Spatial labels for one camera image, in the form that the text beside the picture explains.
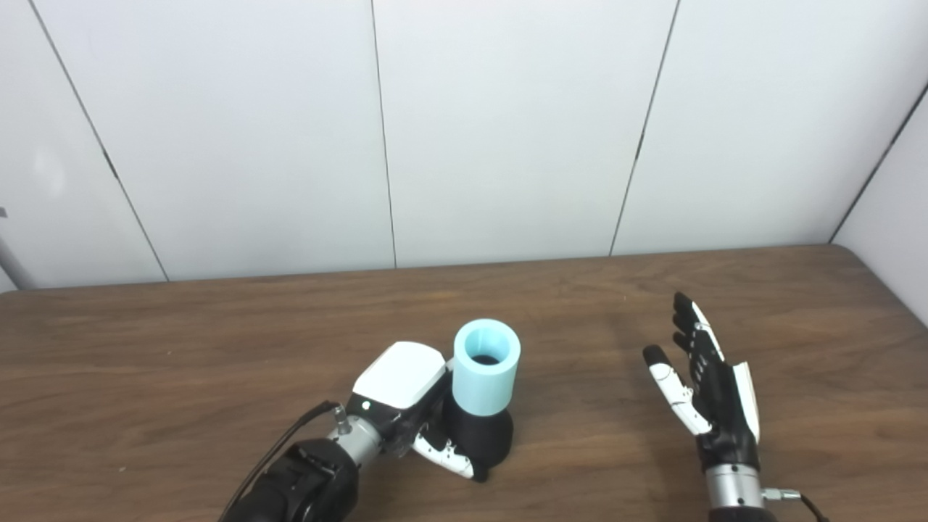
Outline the white and black left hand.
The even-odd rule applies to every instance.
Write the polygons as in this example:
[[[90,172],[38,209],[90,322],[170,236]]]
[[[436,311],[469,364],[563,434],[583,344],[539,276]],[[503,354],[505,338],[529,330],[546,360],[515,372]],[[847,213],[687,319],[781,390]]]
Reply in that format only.
[[[397,341],[355,380],[331,438],[358,469],[381,454],[415,452],[464,479],[484,483],[488,469],[452,442],[437,416],[451,380],[450,364],[437,349]]]

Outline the white and black right hand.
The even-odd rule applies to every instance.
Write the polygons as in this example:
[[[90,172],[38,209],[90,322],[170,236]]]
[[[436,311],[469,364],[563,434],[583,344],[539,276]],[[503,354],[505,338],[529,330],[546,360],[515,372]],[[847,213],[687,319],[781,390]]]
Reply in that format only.
[[[735,465],[759,471],[759,412],[749,364],[726,361],[696,301],[677,291],[673,309],[673,340],[687,357],[690,381],[677,373],[660,346],[642,350],[650,375],[694,437],[703,470]]]

